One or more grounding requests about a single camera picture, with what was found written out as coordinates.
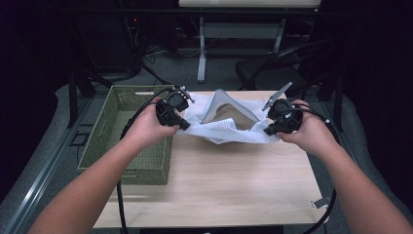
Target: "white mesh fabric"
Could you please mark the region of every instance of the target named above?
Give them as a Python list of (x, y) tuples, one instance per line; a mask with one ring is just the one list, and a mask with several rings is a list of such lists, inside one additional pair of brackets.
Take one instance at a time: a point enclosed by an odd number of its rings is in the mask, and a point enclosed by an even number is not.
[[(195, 103), (189, 102), (189, 107), (185, 110), (184, 118), (191, 124), (186, 131), (179, 130), (179, 135), (193, 135), (204, 137), (205, 139), (221, 144), (230, 141), (247, 143), (270, 143), (278, 141), (276, 136), (268, 136), (263, 132), (268, 127), (267, 112), (261, 108), (266, 100), (234, 100), (224, 91), (217, 90), (212, 97), (192, 94)], [(222, 104), (232, 104), (243, 115), (254, 121), (254, 125), (249, 130), (238, 130), (233, 119), (210, 122), (216, 109)]]

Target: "green basket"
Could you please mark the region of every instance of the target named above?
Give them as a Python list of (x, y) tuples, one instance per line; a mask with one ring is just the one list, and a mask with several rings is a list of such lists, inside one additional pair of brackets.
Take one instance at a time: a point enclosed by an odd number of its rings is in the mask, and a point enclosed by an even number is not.
[[(82, 173), (112, 148), (136, 110), (154, 92), (173, 86), (112, 86), (92, 130), (78, 166)], [(140, 152), (125, 170), (123, 184), (164, 185), (168, 183), (172, 137), (166, 137)]]

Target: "wooden table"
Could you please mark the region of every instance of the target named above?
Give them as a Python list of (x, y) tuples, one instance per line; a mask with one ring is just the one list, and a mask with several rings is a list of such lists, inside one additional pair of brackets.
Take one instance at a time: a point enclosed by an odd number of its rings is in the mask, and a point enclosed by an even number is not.
[[(265, 99), (274, 92), (228, 92)], [(123, 185), (128, 227), (315, 223), (325, 209), (307, 154), (295, 144), (214, 144), (174, 136), (168, 185)], [(119, 227), (116, 191), (95, 227)]]

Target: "person's right hand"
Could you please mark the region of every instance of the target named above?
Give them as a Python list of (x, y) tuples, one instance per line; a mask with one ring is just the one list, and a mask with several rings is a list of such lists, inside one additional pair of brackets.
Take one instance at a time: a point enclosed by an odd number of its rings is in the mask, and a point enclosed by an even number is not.
[[(293, 104), (300, 103), (308, 105), (303, 100), (293, 102)], [(337, 147), (341, 147), (321, 119), (307, 112), (303, 112), (303, 122), (297, 132), (292, 134), (277, 133), (277, 136), (285, 142), (297, 144), (304, 151), (318, 157), (329, 155), (336, 151)]]

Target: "person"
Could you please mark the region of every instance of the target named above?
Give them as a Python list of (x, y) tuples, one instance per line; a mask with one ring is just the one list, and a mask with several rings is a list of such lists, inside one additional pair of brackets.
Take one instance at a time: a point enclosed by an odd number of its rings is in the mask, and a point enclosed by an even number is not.
[[(307, 104), (302, 100), (293, 103)], [(160, 125), (155, 105), (148, 105), (119, 143), (55, 196), (29, 233), (89, 233), (134, 155), (178, 129)], [(278, 136), (325, 164), (353, 233), (413, 233), (408, 220), (353, 162), (318, 117), (304, 113), (296, 133)]]

